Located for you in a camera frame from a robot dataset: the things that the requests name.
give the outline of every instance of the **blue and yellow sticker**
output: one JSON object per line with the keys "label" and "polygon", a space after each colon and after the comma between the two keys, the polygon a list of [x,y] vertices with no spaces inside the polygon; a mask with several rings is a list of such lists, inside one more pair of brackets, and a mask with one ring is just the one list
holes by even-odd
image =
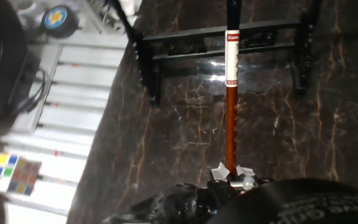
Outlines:
{"label": "blue and yellow sticker", "polygon": [[45,18],[45,27],[47,29],[54,29],[60,27],[67,18],[67,10],[63,7],[56,8],[48,12]]}

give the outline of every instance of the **black metal stand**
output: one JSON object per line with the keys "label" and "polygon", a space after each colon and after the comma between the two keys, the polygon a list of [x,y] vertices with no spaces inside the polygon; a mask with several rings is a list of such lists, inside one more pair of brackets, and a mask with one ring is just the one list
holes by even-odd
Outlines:
{"label": "black metal stand", "polygon": [[[134,44],[139,63],[140,82],[148,90],[150,102],[159,105],[161,100],[161,74],[158,63],[167,60],[185,58],[206,58],[224,55],[222,50],[207,50],[204,39],[206,37],[224,37],[226,26],[204,29],[184,30],[158,35],[136,34],[129,25],[126,15],[118,0],[106,0],[117,11],[123,21],[130,42]],[[308,86],[308,74],[311,70],[311,48],[313,33],[320,14],[323,0],[314,0],[307,12],[300,19],[256,22],[240,25],[240,54],[256,52],[269,52],[278,50],[291,50],[293,62],[291,63],[293,76],[293,90],[295,96],[304,96]],[[280,30],[296,29],[293,42],[276,43]],[[168,54],[155,55],[151,43],[163,43],[168,47]]]}

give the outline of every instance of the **dark marble surface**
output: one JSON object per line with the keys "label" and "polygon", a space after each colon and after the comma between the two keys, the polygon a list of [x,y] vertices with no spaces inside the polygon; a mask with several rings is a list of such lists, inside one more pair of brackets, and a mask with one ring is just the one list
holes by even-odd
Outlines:
{"label": "dark marble surface", "polygon": [[[309,5],[243,0],[241,21],[297,18]],[[136,27],[150,34],[225,23],[222,0],[144,0]],[[358,187],[358,1],[324,2],[313,55],[311,86],[300,100],[291,92],[283,53],[241,57],[238,163],[261,177],[317,177]],[[224,160],[223,58],[163,68],[178,76],[164,81],[162,106],[152,108],[127,49],[68,223],[99,223],[173,184],[202,185]]]}

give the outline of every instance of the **rubik's cube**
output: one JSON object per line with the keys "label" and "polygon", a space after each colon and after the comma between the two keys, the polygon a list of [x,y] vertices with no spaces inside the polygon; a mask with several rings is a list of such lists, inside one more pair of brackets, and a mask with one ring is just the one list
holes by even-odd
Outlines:
{"label": "rubik's cube", "polygon": [[14,154],[0,154],[0,192],[30,195],[41,163]]}

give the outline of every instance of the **red and white label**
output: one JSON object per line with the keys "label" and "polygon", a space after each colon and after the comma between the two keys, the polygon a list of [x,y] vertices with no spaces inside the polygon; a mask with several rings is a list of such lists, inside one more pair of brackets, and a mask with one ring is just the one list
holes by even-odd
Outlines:
{"label": "red and white label", "polygon": [[239,30],[226,31],[226,86],[237,87],[238,65],[239,65]]}
{"label": "red and white label", "polygon": [[227,34],[227,41],[239,41],[240,40],[240,34]]}

